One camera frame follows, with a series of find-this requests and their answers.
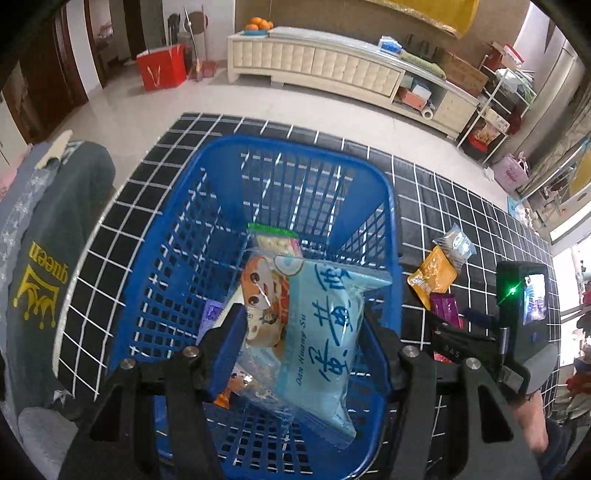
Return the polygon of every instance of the hand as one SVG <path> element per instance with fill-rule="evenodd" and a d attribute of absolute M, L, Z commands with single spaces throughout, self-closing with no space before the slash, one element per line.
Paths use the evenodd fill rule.
<path fill-rule="evenodd" d="M 540 391 L 534 393 L 529 400 L 511 408 L 531 451 L 536 455 L 544 453 L 548 448 L 548 432 L 546 432 L 544 401 Z"/>

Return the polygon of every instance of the light blue snack bag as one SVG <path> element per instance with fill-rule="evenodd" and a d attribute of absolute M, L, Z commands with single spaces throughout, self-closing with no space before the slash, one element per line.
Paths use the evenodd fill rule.
<path fill-rule="evenodd" d="M 457 223 L 454 223 L 442 237 L 433 240 L 433 243 L 441 247 L 458 273 L 464 263 L 476 254 L 476 247 Z"/>
<path fill-rule="evenodd" d="M 290 285 L 290 305 L 274 393 L 296 418 L 340 449 L 355 438 L 345 399 L 363 320 L 363 292 L 391 284 L 387 271 L 275 257 Z"/>

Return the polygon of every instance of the small screen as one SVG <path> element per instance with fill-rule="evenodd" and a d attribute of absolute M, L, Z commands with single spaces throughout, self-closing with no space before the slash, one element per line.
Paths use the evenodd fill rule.
<path fill-rule="evenodd" d="M 543 274 L 526 276 L 523 306 L 523 325 L 545 319 L 546 286 Z"/>

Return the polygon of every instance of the drawer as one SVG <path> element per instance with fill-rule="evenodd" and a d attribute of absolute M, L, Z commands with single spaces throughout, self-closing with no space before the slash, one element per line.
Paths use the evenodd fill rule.
<path fill-rule="evenodd" d="M 232 61 L 235 67 L 253 67 L 310 73 L 314 47 L 271 41 L 235 41 Z"/>
<path fill-rule="evenodd" d="M 464 128 L 476 106 L 452 92 L 447 92 L 433 115 L 433 120 L 453 130 Z"/>
<path fill-rule="evenodd" d="M 392 95 L 400 75 L 398 70 L 379 63 L 323 48 L 317 48 L 314 52 L 311 73 L 385 96 Z"/>

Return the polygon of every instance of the metal screw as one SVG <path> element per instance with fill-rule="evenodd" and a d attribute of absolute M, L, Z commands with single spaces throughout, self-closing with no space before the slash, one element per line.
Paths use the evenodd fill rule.
<path fill-rule="evenodd" d="M 199 348 L 196 345 L 189 345 L 183 348 L 183 355 L 188 358 L 195 358 L 199 355 Z"/>
<path fill-rule="evenodd" d="M 415 346 L 407 345 L 402 349 L 402 352 L 404 353 L 404 355 L 410 358 L 415 358 L 416 356 L 418 356 L 419 350 Z"/>
<path fill-rule="evenodd" d="M 466 365 L 470 370 L 478 370 L 482 364 L 477 358 L 466 358 Z"/>
<path fill-rule="evenodd" d="M 131 358 L 131 357 L 124 358 L 121 361 L 121 368 L 123 370 L 131 370 L 133 367 L 135 367 L 136 363 L 137 362 L 135 361 L 135 358 Z"/>

